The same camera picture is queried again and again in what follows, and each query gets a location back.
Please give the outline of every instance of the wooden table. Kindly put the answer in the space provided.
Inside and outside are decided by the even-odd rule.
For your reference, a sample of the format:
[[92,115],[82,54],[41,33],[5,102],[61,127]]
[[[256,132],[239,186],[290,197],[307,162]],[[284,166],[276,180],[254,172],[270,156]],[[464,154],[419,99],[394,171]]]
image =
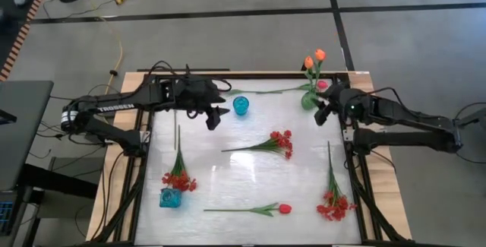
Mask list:
[[[195,74],[207,74],[209,72],[195,72]],[[302,74],[301,71],[222,71],[218,72],[218,74],[288,74],[288,75],[295,75],[295,74]],[[372,91],[374,89],[373,83],[371,81],[371,76],[369,72],[340,72],[340,71],[326,71],[327,74],[333,73],[348,73],[349,81],[351,87],[361,89],[363,91]],[[125,80],[122,85],[122,92],[130,92],[135,90],[142,80],[144,79],[145,73],[143,72],[128,72],[125,75]],[[135,125],[135,119],[137,115],[137,110],[125,110],[125,111],[118,111],[115,115],[115,121],[113,123],[114,126],[128,130],[133,129]],[[380,129],[380,126],[370,125],[368,128],[372,128],[374,130]],[[376,152],[384,155],[388,159],[391,160],[390,156],[390,149],[388,147],[378,147],[375,149]],[[109,171],[113,167],[113,163],[115,162],[115,158],[122,152],[122,149],[118,145],[113,145],[108,148],[106,151],[106,158],[105,158],[105,190],[106,194],[108,191],[107,183],[109,179]],[[398,186],[398,182],[396,180],[396,174],[392,166],[376,157],[375,155],[371,154],[366,157],[368,170],[370,173],[371,185],[374,192],[374,199],[378,208],[380,208],[381,212],[388,219],[390,224],[395,227],[396,231],[410,239],[411,234],[409,230],[409,223],[406,218],[405,209],[403,207],[402,196],[400,194],[400,189]],[[112,186],[110,188],[110,199],[109,199],[109,206],[108,211],[106,213],[108,220],[111,219],[112,215],[118,209],[120,205],[120,200],[122,196],[122,188],[123,183],[125,180],[125,172],[128,166],[128,158],[122,157],[118,160],[112,174]],[[134,175],[131,178],[132,183],[135,180],[135,176],[137,173],[137,167],[135,167]],[[100,178],[100,187],[98,188],[98,192],[96,195],[96,200],[93,208],[93,213],[91,216],[90,226],[87,232],[87,240],[90,240],[93,237],[93,234],[96,231],[96,228],[99,226],[99,222],[101,221],[103,215],[103,187],[101,187],[101,178]],[[373,227],[371,225],[371,217],[369,214],[366,205],[363,204],[364,208],[364,221],[365,226],[368,234],[369,239],[374,239]],[[125,218],[123,221],[123,227],[121,230],[121,240],[128,240],[129,234],[129,227],[131,223],[131,215],[133,211],[133,202],[132,205],[128,208],[125,214]]]

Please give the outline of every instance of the green stem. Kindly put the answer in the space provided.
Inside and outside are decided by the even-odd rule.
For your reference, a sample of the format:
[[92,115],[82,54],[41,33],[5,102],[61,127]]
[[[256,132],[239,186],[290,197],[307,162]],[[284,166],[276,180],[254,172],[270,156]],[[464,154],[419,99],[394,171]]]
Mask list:
[[204,209],[204,212],[249,212],[248,209]]

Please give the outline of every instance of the white tabletop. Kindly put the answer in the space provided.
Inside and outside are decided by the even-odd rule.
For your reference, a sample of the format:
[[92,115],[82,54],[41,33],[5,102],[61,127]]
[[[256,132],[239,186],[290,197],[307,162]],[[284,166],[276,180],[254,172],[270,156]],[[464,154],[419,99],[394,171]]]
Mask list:
[[[240,90],[278,90],[306,84],[306,80],[229,80]],[[355,212],[330,222],[316,212],[327,189],[331,143],[333,168],[339,187],[352,200],[349,173],[343,166],[339,120],[331,115],[318,127],[314,111],[305,111],[304,91],[281,94],[242,94],[250,101],[246,116],[237,116],[227,97],[220,107],[232,111],[208,131],[206,116],[189,119],[177,111],[181,148],[188,175],[197,179],[194,192],[182,194],[179,208],[159,207],[161,178],[175,162],[174,112],[158,112],[153,122],[150,152],[135,245],[245,245],[245,244],[357,244]],[[286,160],[255,151],[221,152],[258,144],[272,131],[292,131],[294,155]],[[274,217],[248,212],[203,212],[203,209],[243,209],[279,202],[290,204],[291,214]]]

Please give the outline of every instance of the leaf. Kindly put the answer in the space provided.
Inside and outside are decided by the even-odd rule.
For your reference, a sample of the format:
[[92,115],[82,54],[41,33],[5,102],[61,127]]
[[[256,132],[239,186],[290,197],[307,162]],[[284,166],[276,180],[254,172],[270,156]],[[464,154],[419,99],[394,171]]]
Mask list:
[[273,203],[273,204],[268,204],[267,206],[263,206],[263,207],[255,207],[253,208],[252,210],[270,210],[270,209],[274,209],[275,206],[277,206],[279,203],[276,202],[276,203]]
[[311,84],[303,84],[300,87],[297,87],[298,90],[309,90],[311,88]]
[[249,210],[250,212],[253,212],[253,213],[257,213],[257,214],[263,214],[265,216],[268,216],[268,217],[273,217],[272,213],[270,213],[269,211],[262,211],[262,210],[259,210],[259,209],[250,209]]
[[235,94],[240,94],[244,93],[243,90],[237,90],[237,89],[231,89],[230,91],[224,92],[225,95],[235,95]]

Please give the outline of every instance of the orange tulip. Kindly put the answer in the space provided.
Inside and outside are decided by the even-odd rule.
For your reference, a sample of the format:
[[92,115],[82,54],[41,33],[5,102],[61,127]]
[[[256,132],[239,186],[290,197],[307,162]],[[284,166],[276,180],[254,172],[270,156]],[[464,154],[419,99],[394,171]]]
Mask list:
[[311,69],[313,65],[314,61],[312,61],[312,58],[310,56],[305,57],[304,66],[306,69]]
[[322,49],[316,49],[316,59],[318,61],[324,61],[326,53]]

